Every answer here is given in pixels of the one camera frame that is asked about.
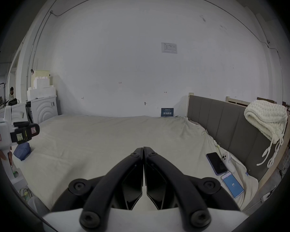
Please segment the blue cloth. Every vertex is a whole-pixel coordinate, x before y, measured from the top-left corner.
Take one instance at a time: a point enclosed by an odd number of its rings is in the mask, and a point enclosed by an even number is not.
[[[16,156],[20,160],[25,160],[26,156],[31,153],[31,148],[28,142],[17,145],[14,150],[14,156]]]

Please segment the person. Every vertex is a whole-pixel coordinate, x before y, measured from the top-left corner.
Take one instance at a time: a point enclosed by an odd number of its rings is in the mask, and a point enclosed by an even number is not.
[[[14,99],[14,88],[13,87],[10,88],[9,101],[11,101],[12,99]]]

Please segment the white cabinet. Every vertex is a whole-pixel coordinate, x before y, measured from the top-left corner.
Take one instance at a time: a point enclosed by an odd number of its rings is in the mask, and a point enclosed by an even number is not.
[[[34,123],[39,124],[58,115],[56,96],[31,100],[30,103]]]
[[[28,121],[26,102],[22,102],[11,106],[12,108],[12,122]],[[5,108],[0,109],[0,118],[4,117]]]

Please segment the white knit blanket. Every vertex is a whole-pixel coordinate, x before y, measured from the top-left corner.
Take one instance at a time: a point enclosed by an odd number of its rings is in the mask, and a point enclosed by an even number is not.
[[[277,155],[279,147],[283,144],[283,136],[287,124],[287,109],[278,104],[273,104],[268,101],[255,100],[250,103],[244,111],[244,116],[249,123],[257,127],[264,136],[270,141],[270,146],[264,151],[262,157],[265,157],[263,162],[258,163],[257,166],[263,164],[267,159],[272,144],[276,144],[275,152],[272,158],[268,161],[267,167],[270,168]]]

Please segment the gray upholstered headboard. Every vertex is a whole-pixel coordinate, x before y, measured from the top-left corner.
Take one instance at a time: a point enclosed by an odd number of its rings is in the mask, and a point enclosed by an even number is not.
[[[267,162],[274,153],[275,145],[262,165],[262,154],[270,141],[244,117],[244,106],[199,96],[189,96],[188,115],[198,122],[225,150],[231,152],[247,168],[249,175],[258,181],[268,170]]]

